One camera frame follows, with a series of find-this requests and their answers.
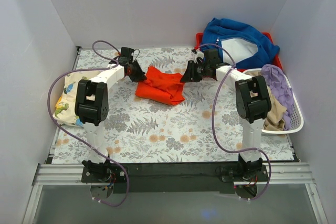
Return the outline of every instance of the patterned mat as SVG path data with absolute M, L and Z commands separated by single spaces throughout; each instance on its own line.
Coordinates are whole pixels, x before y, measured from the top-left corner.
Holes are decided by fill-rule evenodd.
M 102 50 L 115 57 L 115 51 Z M 143 71 L 153 65 L 166 73 L 184 73 L 193 59 L 191 48 L 141 49 L 138 61 Z M 91 50 L 80 53 L 77 69 L 106 67 L 108 62 Z M 137 83 L 128 77 L 109 91 L 109 115 L 105 120 L 106 141 L 111 158 L 120 163 L 214 162 L 236 161 L 237 154 L 221 151 L 211 130 L 211 110 L 219 82 L 214 80 L 186 83 L 185 101 L 168 106 L 135 96 Z M 236 111 L 235 92 L 223 86 L 216 106 L 217 136 L 224 148 L 241 148 L 242 131 Z M 83 128 L 65 126 L 85 139 Z M 53 164 L 78 164 L 88 156 L 88 149 L 60 132 Z M 272 160 L 293 160 L 286 135 L 263 135 L 261 148 Z

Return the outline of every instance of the yellow patterned cloth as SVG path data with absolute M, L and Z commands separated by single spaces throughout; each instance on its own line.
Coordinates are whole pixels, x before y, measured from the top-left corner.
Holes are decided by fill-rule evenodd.
M 56 103 L 56 109 L 53 114 L 53 117 L 59 124 L 79 127 L 83 126 L 78 116 L 75 115 L 75 101 L 78 82 L 82 79 L 91 79 L 99 73 L 100 71 L 83 71 L 70 73 L 65 76 L 64 89 L 61 97 Z

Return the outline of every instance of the purple cloth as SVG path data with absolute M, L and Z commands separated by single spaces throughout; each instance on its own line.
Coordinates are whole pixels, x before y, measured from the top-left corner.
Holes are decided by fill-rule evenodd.
M 290 116 L 294 105 L 292 88 L 288 87 L 284 72 L 277 66 L 266 64 L 262 67 L 260 73 L 264 76 L 266 84 L 270 87 L 274 97 L 282 106 L 287 108 L 287 111 L 282 116 L 285 122 L 283 129 L 287 131 L 291 127 Z

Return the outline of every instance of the glass surface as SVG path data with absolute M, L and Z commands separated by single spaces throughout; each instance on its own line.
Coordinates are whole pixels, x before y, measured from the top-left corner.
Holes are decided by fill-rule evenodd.
M 123 195 L 111 195 L 117 202 Z M 44 186 L 35 224 L 317 223 L 305 185 L 270 185 L 246 202 L 216 192 L 131 193 L 118 208 L 91 199 L 90 186 Z

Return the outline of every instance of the white wall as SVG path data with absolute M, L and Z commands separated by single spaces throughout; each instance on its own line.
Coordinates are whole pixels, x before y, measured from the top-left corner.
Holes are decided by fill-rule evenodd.
M 97 39 L 117 46 L 194 45 L 213 18 L 269 31 L 286 0 L 51 0 L 76 46 Z
M 76 48 L 50 0 L 0 0 L 0 6 L 0 223 L 14 224 L 22 221 L 55 132 L 47 91 L 71 69 Z
M 305 120 L 291 139 L 336 223 L 336 0 L 287 0 L 271 32 Z

